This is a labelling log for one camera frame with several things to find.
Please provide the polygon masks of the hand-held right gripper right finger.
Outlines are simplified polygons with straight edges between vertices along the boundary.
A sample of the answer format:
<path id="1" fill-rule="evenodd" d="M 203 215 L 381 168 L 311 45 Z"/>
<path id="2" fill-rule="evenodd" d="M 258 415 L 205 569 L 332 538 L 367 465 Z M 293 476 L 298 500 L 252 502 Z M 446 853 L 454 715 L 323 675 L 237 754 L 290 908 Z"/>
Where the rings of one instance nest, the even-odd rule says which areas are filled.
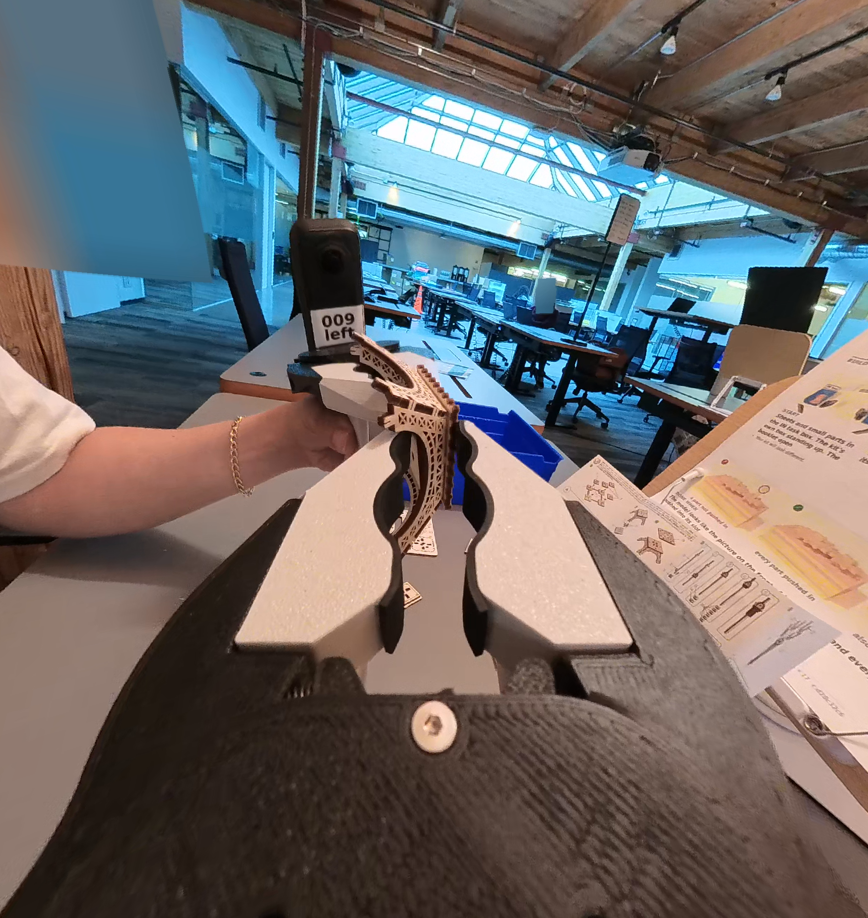
<path id="1" fill-rule="evenodd" d="M 518 664 L 629 652 L 633 638 L 565 500 L 468 420 L 456 432 L 466 553 L 463 628 L 501 691 Z"/>

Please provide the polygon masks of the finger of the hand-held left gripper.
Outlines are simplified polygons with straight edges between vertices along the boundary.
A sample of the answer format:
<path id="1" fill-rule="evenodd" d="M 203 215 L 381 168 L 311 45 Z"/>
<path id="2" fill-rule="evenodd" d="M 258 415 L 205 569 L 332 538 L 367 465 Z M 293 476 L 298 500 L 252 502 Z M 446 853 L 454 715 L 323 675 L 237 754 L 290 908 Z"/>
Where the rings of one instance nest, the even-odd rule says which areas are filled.
<path id="1" fill-rule="evenodd" d="M 386 393 L 375 388 L 374 377 L 354 362 L 317 366 L 321 377 L 319 398 L 326 408 L 347 415 L 357 432 L 380 432 L 380 419 L 388 413 Z"/>

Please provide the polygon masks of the wooden tower base model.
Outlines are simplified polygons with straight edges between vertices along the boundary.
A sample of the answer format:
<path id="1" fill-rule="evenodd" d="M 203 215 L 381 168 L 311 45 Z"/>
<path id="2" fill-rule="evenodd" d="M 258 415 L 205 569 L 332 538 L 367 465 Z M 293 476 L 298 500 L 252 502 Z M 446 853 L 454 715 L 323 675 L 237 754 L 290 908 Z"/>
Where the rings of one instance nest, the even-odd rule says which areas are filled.
<path id="1" fill-rule="evenodd" d="M 439 507 L 451 506 L 459 406 L 411 351 L 405 355 L 357 334 L 351 354 L 371 371 L 372 386 L 386 399 L 379 421 L 395 433 L 413 435 L 409 466 L 409 510 L 401 527 L 392 529 L 405 554 Z"/>

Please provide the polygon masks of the person's left forearm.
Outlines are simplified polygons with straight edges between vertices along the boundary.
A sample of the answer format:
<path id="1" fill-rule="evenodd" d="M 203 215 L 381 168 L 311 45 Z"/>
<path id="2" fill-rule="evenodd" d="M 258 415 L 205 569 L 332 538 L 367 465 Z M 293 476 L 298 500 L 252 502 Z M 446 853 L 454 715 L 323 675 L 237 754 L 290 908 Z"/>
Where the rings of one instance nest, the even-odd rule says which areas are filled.
<path id="1" fill-rule="evenodd" d="M 0 503 L 0 527 L 55 537 L 129 534 L 273 477 L 256 416 L 186 430 L 95 430 L 65 465 Z"/>

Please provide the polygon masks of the person's left hand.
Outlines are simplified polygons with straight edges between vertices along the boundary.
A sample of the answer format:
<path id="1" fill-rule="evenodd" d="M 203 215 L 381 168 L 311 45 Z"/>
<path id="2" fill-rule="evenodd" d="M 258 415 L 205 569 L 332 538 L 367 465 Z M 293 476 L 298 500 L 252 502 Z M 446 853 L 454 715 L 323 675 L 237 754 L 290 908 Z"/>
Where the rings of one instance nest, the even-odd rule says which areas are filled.
<path id="1" fill-rule="evenodd" d="M 267 437 L 267 468 L 276 476 L 300 468 L 329 472 L 359 451 L 348 418 L 306 395 L 256 416 Z"/>

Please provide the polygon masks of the black office chair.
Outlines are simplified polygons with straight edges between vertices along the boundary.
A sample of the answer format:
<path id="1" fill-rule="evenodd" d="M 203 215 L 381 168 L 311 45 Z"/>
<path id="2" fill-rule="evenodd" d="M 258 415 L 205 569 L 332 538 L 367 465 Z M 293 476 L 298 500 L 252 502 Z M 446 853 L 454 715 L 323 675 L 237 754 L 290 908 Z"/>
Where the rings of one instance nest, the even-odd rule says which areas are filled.
<path id="1" fill-rule="evenodd" d="M 248 266 L 244 243 L 219 237 L 221 275 L 227 281 L 248 350 L 254 350 L 269 337 L 269 330 Z"/>

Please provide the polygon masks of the blue plastic bin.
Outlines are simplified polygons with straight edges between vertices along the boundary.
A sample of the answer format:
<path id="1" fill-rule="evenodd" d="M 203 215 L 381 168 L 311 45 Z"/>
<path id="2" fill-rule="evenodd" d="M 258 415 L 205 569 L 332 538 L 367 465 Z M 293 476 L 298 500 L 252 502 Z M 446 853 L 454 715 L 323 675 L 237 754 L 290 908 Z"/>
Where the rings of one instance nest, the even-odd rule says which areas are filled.
<path id="1" fill-rule="evenodd" d="M 520 462 L 549 481 L 560 462 L 560 452 L 513 410 L 459 401 L 459 420 L 468 420 L 487 433 Z"/>

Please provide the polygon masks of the wooden ceiling column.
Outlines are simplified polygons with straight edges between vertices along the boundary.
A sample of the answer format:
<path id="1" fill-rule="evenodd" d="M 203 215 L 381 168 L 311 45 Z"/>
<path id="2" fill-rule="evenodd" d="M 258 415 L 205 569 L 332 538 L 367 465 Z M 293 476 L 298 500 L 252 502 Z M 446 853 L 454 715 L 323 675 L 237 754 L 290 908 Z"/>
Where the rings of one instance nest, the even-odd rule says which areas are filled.
<path id="1" fill-rule="evenodd" d="M 314 217 L 315 192 L 320 154 L 321 124 L 325 99 L 325 52 L 330 50 L 329 36 L 313 24 L 303 22 L 302 121 L 300 172 L 297 196 L 299 219 Z"/>

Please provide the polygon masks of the line-drawing instruction sheet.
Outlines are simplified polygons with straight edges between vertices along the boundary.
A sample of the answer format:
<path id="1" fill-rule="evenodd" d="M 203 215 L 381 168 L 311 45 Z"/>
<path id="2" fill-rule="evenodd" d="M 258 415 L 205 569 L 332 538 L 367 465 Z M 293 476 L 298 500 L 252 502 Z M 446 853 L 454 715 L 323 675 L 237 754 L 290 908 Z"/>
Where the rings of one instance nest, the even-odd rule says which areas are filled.
<path id="1" fill-rule="evenodd" d="M 839 634 L 603 458 L 570 476 L 560 492 L 590 511 L 672 590 L 749 694 L 772 686 Z"/>

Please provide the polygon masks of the skylight window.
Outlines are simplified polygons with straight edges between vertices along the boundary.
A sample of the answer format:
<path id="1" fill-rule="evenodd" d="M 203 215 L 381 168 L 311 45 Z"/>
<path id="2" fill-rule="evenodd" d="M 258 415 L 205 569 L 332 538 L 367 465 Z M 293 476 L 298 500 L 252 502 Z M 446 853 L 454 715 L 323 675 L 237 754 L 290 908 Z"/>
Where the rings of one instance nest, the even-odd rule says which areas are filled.
<path id="1" fill-rule="evenodd" d="M 379 75 L 348 78 L 345 92 L 351 129 L 591 203 L 611 205 L 622 193 L 648 194 L 643 220 L 653 226 L 768 214 L 660 171 L 613 165 L 610 154 L 586 142 Z"/>

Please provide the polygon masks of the row of office desks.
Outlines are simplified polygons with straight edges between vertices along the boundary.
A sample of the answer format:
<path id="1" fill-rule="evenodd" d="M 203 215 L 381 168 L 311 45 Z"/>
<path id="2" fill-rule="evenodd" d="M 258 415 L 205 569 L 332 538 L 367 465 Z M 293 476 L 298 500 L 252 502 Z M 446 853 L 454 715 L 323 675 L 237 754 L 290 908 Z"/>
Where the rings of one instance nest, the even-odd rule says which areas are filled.
<path id="1" fill-rule="evenodd" d="M 666 383 L 636 376 L 648 328 L 623 327 L 611 342 L 598 345 L 574 341 L 553 328 L 510 321 L 445 291 L 426 288 L 423 297 L 429 321 L 421 323 L 420 331 L 446 336 L 450 320 L 462 316 L 470 321 L 467 347 L 475 327 L 486 334 L 482 369 L 492 369 L 497 343 L 516 346 L 502 381 L 514 396 L 536 392 L 521 387 L 525 373 L 538 375 L 543 363 L 561 364 L 555 388 L 539 397 L 537 409 L 545 411 L 544 434 L 578 465 L 599 454 L 642 488 L 657 475 L 677 433 L 700 440 L 727 419 L 706 404 L 699 381 Z"/>

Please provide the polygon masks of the colour instruction booklet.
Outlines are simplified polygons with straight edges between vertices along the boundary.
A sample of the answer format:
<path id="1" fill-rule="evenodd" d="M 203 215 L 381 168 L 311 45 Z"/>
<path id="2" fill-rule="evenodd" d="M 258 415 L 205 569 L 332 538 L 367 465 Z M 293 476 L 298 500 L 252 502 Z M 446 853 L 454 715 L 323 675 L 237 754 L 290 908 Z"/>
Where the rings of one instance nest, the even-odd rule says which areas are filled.
<path id="1" fill-rule="evenodd" d="M 715 611 L 689 587 L 723 649 L 739 624 L 749 675 L 778 671 L 759 700 L 785 772 L 868 845 L 868 328 L 727 428 L 653 488 L 789 599 L 790 617 L 828 627 L 826 641 L 753 637 L 752 600 Z"/>

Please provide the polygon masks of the hanging sign board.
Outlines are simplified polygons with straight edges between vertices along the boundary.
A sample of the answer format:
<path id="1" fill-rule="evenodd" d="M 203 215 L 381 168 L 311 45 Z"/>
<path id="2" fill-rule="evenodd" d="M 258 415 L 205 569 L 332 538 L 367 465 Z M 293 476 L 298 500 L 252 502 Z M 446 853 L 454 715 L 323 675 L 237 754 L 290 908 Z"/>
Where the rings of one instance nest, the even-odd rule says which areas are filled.
<path id="1" fill-rule="evenodd" d="M 608 244 L 623 246 L 628 242 L 634 229 L 639 206 L 638 197 L 626 194 L 618 196 L 609 226 L 604 234 L 604 240 Z"/>

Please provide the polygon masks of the white shirt sleeve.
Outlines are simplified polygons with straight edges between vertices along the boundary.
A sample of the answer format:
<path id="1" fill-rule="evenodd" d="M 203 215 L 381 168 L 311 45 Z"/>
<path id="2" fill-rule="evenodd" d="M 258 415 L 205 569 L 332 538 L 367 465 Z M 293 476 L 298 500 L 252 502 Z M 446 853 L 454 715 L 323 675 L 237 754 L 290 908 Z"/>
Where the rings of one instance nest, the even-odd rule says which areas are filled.
<path id="1" fill-rule="evenodd" d="M 95 422 L 23 370 L 0 346 L 0 503 L 56 474 Z"/>

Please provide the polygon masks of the black monitor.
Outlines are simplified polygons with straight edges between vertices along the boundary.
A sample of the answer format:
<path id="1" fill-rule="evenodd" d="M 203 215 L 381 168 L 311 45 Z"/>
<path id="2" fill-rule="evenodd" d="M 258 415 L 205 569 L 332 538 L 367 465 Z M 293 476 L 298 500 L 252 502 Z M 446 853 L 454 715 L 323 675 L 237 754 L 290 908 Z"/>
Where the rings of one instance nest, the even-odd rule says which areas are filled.
<path id="1" fill-rule="evenodd" d="M 807 333 L 826 267 L 751 267 L 739 324 Z"/>

